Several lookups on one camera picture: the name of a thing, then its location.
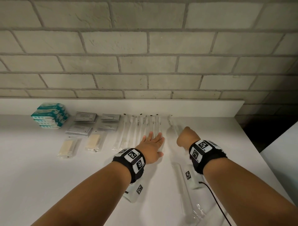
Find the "hand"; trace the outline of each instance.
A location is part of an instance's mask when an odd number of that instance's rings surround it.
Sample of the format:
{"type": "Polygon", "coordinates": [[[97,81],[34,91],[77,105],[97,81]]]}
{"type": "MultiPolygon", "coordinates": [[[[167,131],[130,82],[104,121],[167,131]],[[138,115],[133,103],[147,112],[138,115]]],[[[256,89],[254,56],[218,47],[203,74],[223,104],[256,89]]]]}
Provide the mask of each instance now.
{"type": "Polygon", "coordinates": [[[162,152],[158,152],[158,149],[162,146],[164,142],[164,137],[162,137],[162,133],[158,133],[158,135],[152,139],[153,132],[150,132],[148,138],[143,136],[142,141],[136,149],[140,150],[145,156],[146,164],[155,163],[160,157],[164,154],[162,152]]]}
{"type": "Polygon", "coordinates": [[[200,139],[201,138],[197,135],[197,133],[187,126],[179,135],[177,145],[189,150],[190,146],[200,139]]]}

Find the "left hand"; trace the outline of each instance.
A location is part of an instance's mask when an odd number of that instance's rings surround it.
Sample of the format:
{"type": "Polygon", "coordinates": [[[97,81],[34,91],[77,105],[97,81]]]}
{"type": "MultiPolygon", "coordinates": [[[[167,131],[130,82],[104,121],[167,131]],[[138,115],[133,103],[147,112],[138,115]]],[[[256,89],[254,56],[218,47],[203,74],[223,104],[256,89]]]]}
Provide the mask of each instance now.
{"type": "Polygon", "coordinates": [[[158,152],[158,149],[162,146],[164,142],[164,137],[162,137],[162,133],[158,133],[158,135],[152,139],[153,132],[150,132],[148,137],[143,136],[142,141],[136,149],[140,150],[146,160],[146,164],[155,163],[160,157],[164,154],[162,152],[158,152]]]}

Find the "brick wall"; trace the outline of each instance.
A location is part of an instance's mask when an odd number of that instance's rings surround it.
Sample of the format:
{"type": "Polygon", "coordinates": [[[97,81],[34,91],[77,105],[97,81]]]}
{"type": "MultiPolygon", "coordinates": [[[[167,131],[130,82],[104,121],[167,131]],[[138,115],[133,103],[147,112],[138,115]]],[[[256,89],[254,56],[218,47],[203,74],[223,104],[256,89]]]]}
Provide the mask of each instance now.
{"type": "Polygon", "coordinates": [[[244,99],[245,123],[298,112],[297,59],[295,0],[0,0],[2,97],[244,99]]]}

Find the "dark floor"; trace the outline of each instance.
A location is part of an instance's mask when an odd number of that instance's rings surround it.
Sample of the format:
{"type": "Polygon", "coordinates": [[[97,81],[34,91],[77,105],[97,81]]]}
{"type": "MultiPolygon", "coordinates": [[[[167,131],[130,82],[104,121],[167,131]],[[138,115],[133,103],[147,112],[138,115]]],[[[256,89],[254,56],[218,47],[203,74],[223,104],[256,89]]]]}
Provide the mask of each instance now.
{"type": "Polygon", "coordinates": [[[249,122],[244,132],[259,152],[275,141],[298,120],[298,117],[283,117],[271,120],[257,120],[249,122]]]}

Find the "right hand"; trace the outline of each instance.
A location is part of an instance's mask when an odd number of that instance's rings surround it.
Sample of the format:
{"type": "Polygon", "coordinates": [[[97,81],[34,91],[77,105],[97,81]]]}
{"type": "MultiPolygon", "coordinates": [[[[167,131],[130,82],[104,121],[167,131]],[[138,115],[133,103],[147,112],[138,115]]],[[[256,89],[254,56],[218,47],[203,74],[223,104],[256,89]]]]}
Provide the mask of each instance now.
{"type": "Polygon", "coordinates": [[[200,139],[201,138],[197,135],[197,133],[187,126],[179,135],[177,145],[189,150],[190,146],[200,139]]]}

